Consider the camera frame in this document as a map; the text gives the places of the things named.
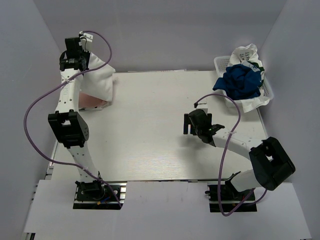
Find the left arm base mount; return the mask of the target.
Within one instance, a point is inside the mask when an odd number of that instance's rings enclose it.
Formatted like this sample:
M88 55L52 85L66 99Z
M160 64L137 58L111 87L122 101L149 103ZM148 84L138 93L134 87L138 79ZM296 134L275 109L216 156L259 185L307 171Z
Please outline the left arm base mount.
M110 187L98 182L76 181L74 210L120 210L126 197L126 182L111 182Z

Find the white red-print t-shirt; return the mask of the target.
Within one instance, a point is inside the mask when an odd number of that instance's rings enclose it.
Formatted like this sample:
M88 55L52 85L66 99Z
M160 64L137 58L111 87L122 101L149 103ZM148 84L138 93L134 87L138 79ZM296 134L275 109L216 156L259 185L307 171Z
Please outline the white red-print t-shirt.
M113 100L113 74L116 70L109 64L84 74L81 93L111 102Z

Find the blue t-shirt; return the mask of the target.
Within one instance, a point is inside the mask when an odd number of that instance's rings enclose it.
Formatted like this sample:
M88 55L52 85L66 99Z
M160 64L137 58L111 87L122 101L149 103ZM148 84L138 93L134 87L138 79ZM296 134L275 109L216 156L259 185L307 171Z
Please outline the blue t-shirt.
M247 61L228 66L223 77L219 77L212 90L223 90L232 100L246 100L257 98L261 95L251 78L253 71Z

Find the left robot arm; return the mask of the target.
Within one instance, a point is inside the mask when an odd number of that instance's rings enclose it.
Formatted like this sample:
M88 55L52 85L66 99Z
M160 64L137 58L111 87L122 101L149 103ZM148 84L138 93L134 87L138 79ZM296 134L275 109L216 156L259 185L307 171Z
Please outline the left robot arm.
M80 37L65 39L66 50L59 58L64 86L60 90L55 112L48 115L48 123L57 141L68 150L74 163L79 165L78 185L95 182L92 176L100 176L89 153L89 127L79 113L79 96L84 78L81 72L88 69L90 58L90 53L82 46L85 41Z

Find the green and white t-shirt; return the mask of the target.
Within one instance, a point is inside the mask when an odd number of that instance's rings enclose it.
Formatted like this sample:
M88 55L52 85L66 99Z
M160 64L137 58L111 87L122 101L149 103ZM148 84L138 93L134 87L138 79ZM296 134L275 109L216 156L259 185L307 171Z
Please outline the green and white t-shirt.
M262 87L264 82L265 69L259 62L247 61L248 66L252 70L252 82L258 87Z

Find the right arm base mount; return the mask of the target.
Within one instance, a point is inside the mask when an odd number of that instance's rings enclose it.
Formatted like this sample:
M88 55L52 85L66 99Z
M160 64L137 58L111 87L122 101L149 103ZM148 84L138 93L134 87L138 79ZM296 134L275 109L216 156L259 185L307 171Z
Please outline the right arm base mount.
M235 208L248 194L250 190L245 190L243 192L234 194L229 190L224 184L220 186L220 198L221 205L224 212L229 213L233 208ZM218 204L218 185L212 184L207 186L207 190L204 194L209 200L209 209L211 213L220 213L220 208ZM250 213L257 212L257 205L254 204L256 200L255 194L252 193L248 199L236 210L236 212Z

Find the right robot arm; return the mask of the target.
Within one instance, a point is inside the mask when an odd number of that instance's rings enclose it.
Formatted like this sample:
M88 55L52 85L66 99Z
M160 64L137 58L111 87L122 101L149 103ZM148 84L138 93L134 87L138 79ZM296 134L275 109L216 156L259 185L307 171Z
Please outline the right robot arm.
M276 138L259 140L228 131L221 124L212 124L212 114L202 109L184 114L183 133L197 136L212 147L227 147L227 150L250 161L252 169L234 173L225 181L226 195L233 200L254 188L274 191L296 171Z

